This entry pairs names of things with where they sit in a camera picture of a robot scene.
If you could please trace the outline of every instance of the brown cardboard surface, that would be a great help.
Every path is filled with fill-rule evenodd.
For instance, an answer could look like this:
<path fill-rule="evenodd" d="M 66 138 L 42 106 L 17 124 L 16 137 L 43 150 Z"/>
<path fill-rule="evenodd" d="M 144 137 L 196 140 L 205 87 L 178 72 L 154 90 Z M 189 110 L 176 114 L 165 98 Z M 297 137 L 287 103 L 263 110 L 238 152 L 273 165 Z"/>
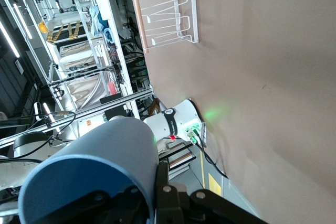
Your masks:
<path fill-rule="evenodd" d="M 207 151 L 269 223 L 336 221 L 336 0 L 197 0 L 200 43 L 150 49 L 166 106 L 192 98 Z"/>

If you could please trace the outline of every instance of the white shelving unit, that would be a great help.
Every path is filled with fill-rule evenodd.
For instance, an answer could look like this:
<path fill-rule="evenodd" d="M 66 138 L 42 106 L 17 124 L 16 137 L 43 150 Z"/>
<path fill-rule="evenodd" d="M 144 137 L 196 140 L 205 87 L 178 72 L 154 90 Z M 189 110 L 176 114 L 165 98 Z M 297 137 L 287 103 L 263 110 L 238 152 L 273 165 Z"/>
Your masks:
<path fill-rule="evenodd" d="M 180 41 L 198 43 L 196 0 L 133 0 L 144 52 Z"/>
<path fill-rule="evenodd" d="M 33 21 L 33 24 L 34 24 L 34 27 L 36 28 L 36 31 L 47 51 L 47 55 L 49 56 L 49 59 L 51 61 L 54 61 L 55 59 L 55 50 L 54 49 L 51 49 L 50 46 L 48 47 L 47 43 L 46 43 L 46 38 L 45 38 L 45 35 L 42 34 L 39 29 L 38 29 L 38 23 L 39 21 L 36 20 L 33 16 L 33 13 L 36 13 L 34 11 L 31 11 L 30 8 L 36 8 L 37 5 L 35 6 L 31 6 L 29 7 L 26 0 L 22 0 L 27 8 L 27 11 Z M 5 0 L 5 2 L 7 3 L 8 6 L 10 6 L 10 2 L 8 0 Z M 114 21 L 114 16 L 113 16 L 113 12 L 111 10 L 111 5 L 110 5 L 110 0 L 84 0 L 84 1 L 80 1 L 80 0 L 75 0 L 75 3 L 76 3 L 76 7 L 77 7 L 77 10 L 78 10 L 78 13 L 79 13 L 79 16 L 80 16 L 80 21 L 81 21 L 81 25 L 83 26 L 84 30 L 85 30 L 85 33 L 86 33 L 86 36 L 87 36 L 87 39 L 88 39 L 88 42 L 90 44 L 90 47 L 91 47 L 91 50 L 92 50 L 92 53 L 94 55 L 94 58 L 95 58 L 95 61 L 96 61 L 96 65 L 97 65 L 97 68 L 98 70 L 100 70 L 100 73 L 102 73 L 104 67 L 106 66 L 111 66 L 112 67 L 112 64 L 111 64 L 111 61 L 108 59 L 108 57 L 106 57 L 106 59 L 104 60 L 98 60 L 98 56 L 96 54 L 96 50 L 95 50 L 95 47 L 97 45 L 103 45 L 103 39 L 102 39 L 102 36 L 100 37 L 93 37 L 88 29 L 88 26 L 86 24 L 86 18 L 84 16 L 84 13 L 82 12 L 82 7 L 89 7 L 89 6 L 92 6 L 92 5 L 98 5 L 100 11 L 101 11 L 101 15 L 103 17 L 103 19 L 107 20 L 108 21 L 108 24 L 109 24 L 109 27 L 113 33 L 113 37 L 114 37 L 114 43 L 117 47 L 117 53 L 118 53 L 118 58 L 120 60 L 120 66 L 121 66 L 121 71 L 122 71 L 122 76 L 123 76 L 123 88 L 121 89 L 122 90 L 122 95 L 125 97 L 125 96 L 128 96 L 128 95 L 132 95 L 133 94 L 133 89 L 132 89 L 132 84 L 131 84 L 131 80 L 130 80 L 130 76 L 128 74 L 128 70 L 127 70 L 127 64 L 126 64 L 126 61 L 125 61 L 125 58 L 124 58 L 124 55 L 123 55 L 123 51 L 122 51 L 122 47 L 121 47 L 121 43 L 120 43 L 120 39 L 119 39 L 119 35 L 118 35 L 118 31 L 117 31 L 117 27 L 116 27 L 116 23 Z M 11 10 L 11 13 L 14 17 L 14 19 L 16 20 L 21 32 L 23 35 L 25 35 L 25 31 L 24 29 L 22 28 L 22 26 L 20 25 L 20 22 L 19 20 L 17 19 L 16 15 L 15 15 L 15 12 Z M 37 62 L 39 62 L 39 59 L 38 59 L 38 56 L 36 55 L 35 53 L 35 50 L 34 48 L 32 47 L 30 41 L 26 38 L 26 42 L 35 58 L 35 60 Z M 47 82 L 50 84 L 52 80 L 49 80 L 48 79 L 48 74 L 45 73 L 43 67 L 41 64 L 38 65 L 39 68 L 41 69 L 41 71 L 44 73 L 44 77 L 45 79 L 47 80 Z M 59 72 L 57 73 L 58 75 L 58 78 L 59 79 L 65 79 L 66 76 L 61 75 Z M 108 86 L 106 84 L 105 81 L 103 81 L 104 83 L 104 88 L 105 90 L 108 92 Z M 55 98 L 55 101 L 58 103 L 58 106 L 60 107 L 60 109 L 62 110 L 62 105 L 60 104 L 60 102 L 58 101 L 58 99 L 56 98 L 56 96 L 54 95 L 54 98 Z M 135 101 L 131 101 L 130 102 L 130 106 L 131 106 L 131 109 L 132 109 L 132 112 L 134 114 L 134 116 L 136 118 L 140 118 L 140 115 L 139 115 L 139 112 L 138 112 L 138 108 L 137 108 L 137 104 Z"/>

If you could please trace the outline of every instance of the shelf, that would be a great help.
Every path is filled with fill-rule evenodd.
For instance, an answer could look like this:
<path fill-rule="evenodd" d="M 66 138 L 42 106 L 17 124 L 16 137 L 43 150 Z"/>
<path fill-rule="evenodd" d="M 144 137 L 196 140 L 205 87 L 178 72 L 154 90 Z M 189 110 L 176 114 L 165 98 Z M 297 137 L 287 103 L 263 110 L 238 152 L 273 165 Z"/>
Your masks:
<path fill-rule="evenodd" d="M 126 65 L 124 54 L 122 52 L 120 39 L 119 39 L 119 34 L 118 34 L 118 31 L 117 31 L 117 26 L 115 25 L 116 23 L 114 21 L 114 16 L 113 16 L 112 8 L 111 8 L 111 5 L 110 5 L 110 0 L 96 0 L 96 2 L 97 2 L 97 5 L 99 7 L 102 19 L 108 21 L 109 27 L 112 30 L 114 43 L 116 44 L 116 47 L 117 47 L 117 53 L 118 53 L 118 57 L 119 57 L 119 60 L 120 60 L 121 68 L 123 70 L 123 78 L 124 78 L 124 87 L 125 88 L 123 89 L 124 90 L 123 96 L 131 95 L 131 94 L 133 94 L 131 79 L 130 79 L 130 76 L 129 76 L 128 71 L 127 71 L 127 65 Z M 134 116 L 139 119 L 140 115 L 139 115 L 139 112 L 138 112 L 138 107 L 137 107 L 136 102 L 132 101 L 131 106 L 132 106 L 132 111 L 134 113 Z"/>

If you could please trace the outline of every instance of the screw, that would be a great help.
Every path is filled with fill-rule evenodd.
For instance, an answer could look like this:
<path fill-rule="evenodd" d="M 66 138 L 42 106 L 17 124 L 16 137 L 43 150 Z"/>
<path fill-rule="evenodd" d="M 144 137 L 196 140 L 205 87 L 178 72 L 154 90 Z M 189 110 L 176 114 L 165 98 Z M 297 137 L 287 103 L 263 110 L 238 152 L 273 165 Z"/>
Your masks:
<path fill-rule="evenodd" d="M 94 200 L 95 201 L 101 201 L 104 197 L 101 195 L 101 194 L 97 194 L 95 197 L 94 197 Z"/>
<path fill-rule="evenodd" d="M 171 190 L 172 190 L 172 188 L 171 188 L 170 186 L 164 186 L 164 187 L 163 187 L 163 191 L 164 191 L 165 193 L 169 193 Z"/>
<path fill-rule="evenodd" d="M 199 192 L 196 194 L 196 197 L 199 198 L 199 199 L 204 199 L 204 198 L 205 198 L 205 193 L 199 191 Z"/>

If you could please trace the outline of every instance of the white wire rack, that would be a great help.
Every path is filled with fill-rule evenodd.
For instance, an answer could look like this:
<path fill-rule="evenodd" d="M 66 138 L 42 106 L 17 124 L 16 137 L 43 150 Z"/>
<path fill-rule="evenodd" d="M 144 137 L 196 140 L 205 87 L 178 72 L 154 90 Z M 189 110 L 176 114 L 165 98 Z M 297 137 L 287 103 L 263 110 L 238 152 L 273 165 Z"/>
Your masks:
<path fill-rule="evenodd" d="M 145 52 L 180 41 L 198 42 L 196 0 L 133 0 Z"/>

